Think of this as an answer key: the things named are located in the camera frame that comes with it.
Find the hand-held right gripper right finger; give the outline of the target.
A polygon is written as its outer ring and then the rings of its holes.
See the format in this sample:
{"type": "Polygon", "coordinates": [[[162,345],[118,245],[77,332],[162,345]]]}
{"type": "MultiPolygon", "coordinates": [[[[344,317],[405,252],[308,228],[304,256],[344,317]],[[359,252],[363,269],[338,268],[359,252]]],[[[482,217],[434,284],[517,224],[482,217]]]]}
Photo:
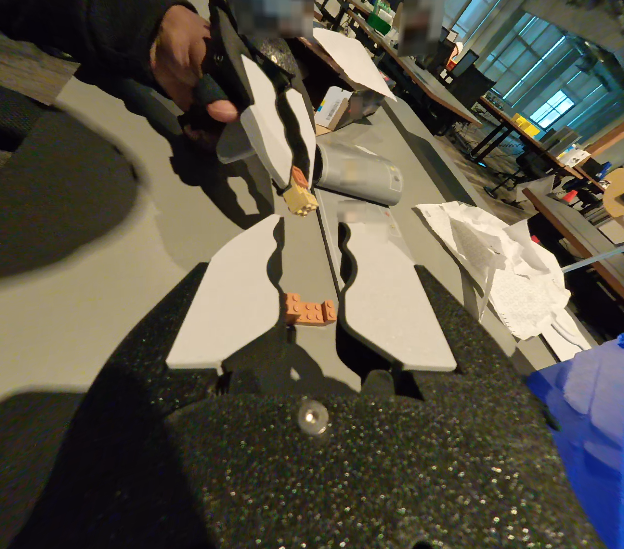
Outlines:
{"type": "Polygon", "coordinates": [[[339,322],[383,358],[410,371],[449,373],[456,359],[413,259],[378,226],[339,223],[339,322]]]}

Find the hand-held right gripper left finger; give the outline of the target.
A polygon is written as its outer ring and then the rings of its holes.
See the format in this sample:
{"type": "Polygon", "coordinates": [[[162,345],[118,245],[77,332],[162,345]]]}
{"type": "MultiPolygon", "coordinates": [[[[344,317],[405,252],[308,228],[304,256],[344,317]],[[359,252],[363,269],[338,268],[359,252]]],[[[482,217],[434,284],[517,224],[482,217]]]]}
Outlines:
{"type": "Polygon", "coordinates": [[[284,218],[273,214],[212,257],[176,335],[170,369],[221,369],[249,343],[283,323],[284,218]]]}

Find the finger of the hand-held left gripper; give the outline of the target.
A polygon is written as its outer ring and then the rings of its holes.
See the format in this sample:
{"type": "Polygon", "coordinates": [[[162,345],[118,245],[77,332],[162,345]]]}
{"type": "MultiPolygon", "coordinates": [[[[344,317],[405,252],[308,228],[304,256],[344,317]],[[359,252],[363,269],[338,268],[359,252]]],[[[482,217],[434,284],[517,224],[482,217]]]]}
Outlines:
{"type": "Polygon", "coordinates": [[[246,55],[241,60],[251,87],[252,103],[241,113],[240,122],[276,186],[286,188],[290,184],[293,153],[278,114],[275,88],[256,62],[246,55]]]}
{"type": "Polygon", "coordinates": [[[303,96],[292,87],[285,92],[286,137],[293,153],[293,165],[300,169],[308,183],[313,182],[316,137],[303,96]]]}

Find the small yellow studded brick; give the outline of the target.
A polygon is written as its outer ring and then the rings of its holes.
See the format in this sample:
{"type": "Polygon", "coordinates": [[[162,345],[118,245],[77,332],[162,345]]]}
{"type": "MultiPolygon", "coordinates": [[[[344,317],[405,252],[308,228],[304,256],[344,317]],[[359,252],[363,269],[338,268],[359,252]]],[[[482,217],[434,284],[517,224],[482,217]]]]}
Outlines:
{"type": "Polygon", "coordinates": [[[288,210],[295,216],[306,217],[316,211],[318,202],[316,197],[307,188],[292,182],[282,193],[282,198],[288,210]]]}

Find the orange brick assembly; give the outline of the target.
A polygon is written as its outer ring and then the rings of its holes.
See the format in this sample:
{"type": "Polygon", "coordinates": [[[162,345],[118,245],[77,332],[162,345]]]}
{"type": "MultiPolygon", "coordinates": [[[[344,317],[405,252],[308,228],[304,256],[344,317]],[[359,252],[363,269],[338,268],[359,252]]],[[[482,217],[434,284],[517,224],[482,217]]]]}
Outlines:
{"type": "Polygon", "coordinates": [[[337,321],[338,310],[332,300],[303,301],[296,293],[285,293],[284,298],[287,325],[323,327],[337,321]]]}

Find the person's left forearm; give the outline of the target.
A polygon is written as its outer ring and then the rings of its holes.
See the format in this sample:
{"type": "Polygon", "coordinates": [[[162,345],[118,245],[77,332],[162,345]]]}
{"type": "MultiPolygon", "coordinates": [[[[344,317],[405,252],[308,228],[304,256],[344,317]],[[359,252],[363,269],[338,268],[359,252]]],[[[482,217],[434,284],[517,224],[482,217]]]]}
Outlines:
{"type": "Polygon", "coordinates": [[[1,32],[153,85],[150,49],[174,6],[195,12],[186,0],[1,0],[1,32]]]}

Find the long wooden office desk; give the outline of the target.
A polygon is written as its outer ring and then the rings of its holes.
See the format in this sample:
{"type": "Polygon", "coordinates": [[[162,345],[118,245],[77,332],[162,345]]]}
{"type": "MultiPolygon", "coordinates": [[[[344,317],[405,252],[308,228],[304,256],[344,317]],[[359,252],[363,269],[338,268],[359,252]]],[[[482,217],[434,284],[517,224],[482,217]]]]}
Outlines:
{"type": "Polygon", "coordinates": [[[368,23],[369,12],[356,0],[340,0],[342,12],[356,37],[372,51],[374,63],[392,78],[394,92],[406,101],[434,135],[444,135],[456,123],[481,127],[477,116],[459,102],[427,70],[408,57],[399,57],[389,40],[368,23]]]}

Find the grey desk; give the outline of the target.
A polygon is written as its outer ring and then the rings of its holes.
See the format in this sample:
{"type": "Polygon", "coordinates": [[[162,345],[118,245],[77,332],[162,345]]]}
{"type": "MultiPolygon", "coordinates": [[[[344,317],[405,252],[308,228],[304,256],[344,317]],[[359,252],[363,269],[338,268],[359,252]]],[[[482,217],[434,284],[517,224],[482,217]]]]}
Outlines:
{"type": "Polygon", "coordinates": [[[273,213],[232,220],[217,161],[202,191],[169,168],[186,263],[132,235],[141,124],[79,82],[1,168],[1,546],[5,548],[605,548],[558,455],[553,418],[464,304],[416,264],[457,367],[410,371],[338,323],[328,377],[285,324],[217,369],[170,369],[212,257],[273,213]]]}

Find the person's left hand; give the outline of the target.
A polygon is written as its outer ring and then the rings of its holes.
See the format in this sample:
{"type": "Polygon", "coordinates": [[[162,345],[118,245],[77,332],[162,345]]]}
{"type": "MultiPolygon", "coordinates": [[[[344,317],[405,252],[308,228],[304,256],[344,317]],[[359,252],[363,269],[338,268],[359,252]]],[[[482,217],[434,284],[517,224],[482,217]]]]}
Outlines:
{"type": "Polygon", "coordinates": [[[150,68],[156,83],[183,112],[193,104],[210,37],[207,21],[177,5],[167,10],[150,49],[150,68]]]}

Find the printed cardboard box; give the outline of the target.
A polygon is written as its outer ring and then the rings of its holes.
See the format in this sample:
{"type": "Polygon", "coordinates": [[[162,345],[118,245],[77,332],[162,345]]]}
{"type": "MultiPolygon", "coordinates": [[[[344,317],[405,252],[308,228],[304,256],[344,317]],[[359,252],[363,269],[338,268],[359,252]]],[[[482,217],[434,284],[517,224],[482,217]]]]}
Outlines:
{"type": "MultiPolygon", "coordinates": [[[[341,77],[338,66],[314,41],[296,38],[290,40],[289,45],[300,67],[303,84],[313,105],[313,116],[330,86],[335,85],[351,91],[341,77]]],[[[372,91],[353,92],[347,112],[339,121],[335,131],[372,116],[385,99],[382,100],[381,96],[373,95],[372,91]]],[[[317,125],[315,128],[318,137],[334,132],[317,125]]]]}

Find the grey instruction booklet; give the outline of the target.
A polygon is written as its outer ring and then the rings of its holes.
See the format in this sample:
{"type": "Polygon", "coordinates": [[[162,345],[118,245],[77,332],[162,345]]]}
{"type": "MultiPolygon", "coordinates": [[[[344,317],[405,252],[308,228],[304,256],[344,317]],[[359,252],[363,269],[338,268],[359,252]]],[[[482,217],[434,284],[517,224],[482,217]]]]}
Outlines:
{"type": "Polygon", "coordinates": [[[337,292],[345,285],[340,274],[339,224],[348,223],[364,233],[355,255],[365,272],[363,288],[384,291],[387,301],[413,298],[415,263],[391,210],[400,201],[404,185],[396,165],[361,146],[319,140],[313,183],[337,292]]]}

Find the white paper sheet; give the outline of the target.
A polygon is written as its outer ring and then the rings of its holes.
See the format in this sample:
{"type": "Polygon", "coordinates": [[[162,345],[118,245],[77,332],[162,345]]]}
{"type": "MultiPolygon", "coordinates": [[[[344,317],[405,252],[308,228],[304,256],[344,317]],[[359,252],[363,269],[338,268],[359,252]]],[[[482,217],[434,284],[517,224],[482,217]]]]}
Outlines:
{"type": "Polygon", "coordinates": [[[313,27],[313,41],[338,66],[352,92],[372,91],[373,95],[397,101],[386,79],[373,63],[365,47],[356,39],[321,26],[313,27]]]}

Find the crumpled white paper bag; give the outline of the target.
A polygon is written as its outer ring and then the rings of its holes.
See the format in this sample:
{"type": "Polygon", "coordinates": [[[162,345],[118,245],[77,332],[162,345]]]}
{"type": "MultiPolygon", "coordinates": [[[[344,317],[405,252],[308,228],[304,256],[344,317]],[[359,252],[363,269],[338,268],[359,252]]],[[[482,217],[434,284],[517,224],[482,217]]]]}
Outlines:
{"type": "Polygon", "coordinates": [[[531,239],[527,221],[508,225],[479,207],[454,201],[419,204],[422,214],[472,278],[513,336],[542,334],[570,297],[556,257],[531,239]]]}

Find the dark grey sheet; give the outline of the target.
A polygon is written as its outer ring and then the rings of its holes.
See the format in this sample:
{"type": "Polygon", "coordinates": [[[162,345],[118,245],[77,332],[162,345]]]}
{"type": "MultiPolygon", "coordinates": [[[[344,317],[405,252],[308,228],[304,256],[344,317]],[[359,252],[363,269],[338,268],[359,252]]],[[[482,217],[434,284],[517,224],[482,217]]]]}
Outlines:
{"type": "Polygon", "coordinates": [[[383,109],[412,153],[423,166],[445,202],[462,202],[493,213],[484,198],[459,170],[453,159],[418,115],[402,99],[385,99],[383,109]]]}

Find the green box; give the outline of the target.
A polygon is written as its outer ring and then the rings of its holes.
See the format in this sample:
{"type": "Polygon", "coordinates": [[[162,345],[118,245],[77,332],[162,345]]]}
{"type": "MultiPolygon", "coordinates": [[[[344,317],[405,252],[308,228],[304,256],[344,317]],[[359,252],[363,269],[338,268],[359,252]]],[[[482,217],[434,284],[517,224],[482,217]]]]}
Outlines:
{"type": "Polygon", "coordinates": [[[395,13],[386,0],[374,0],[368,24],[376,32],[386,36],[393,26],[394,16],[395,13]]]}

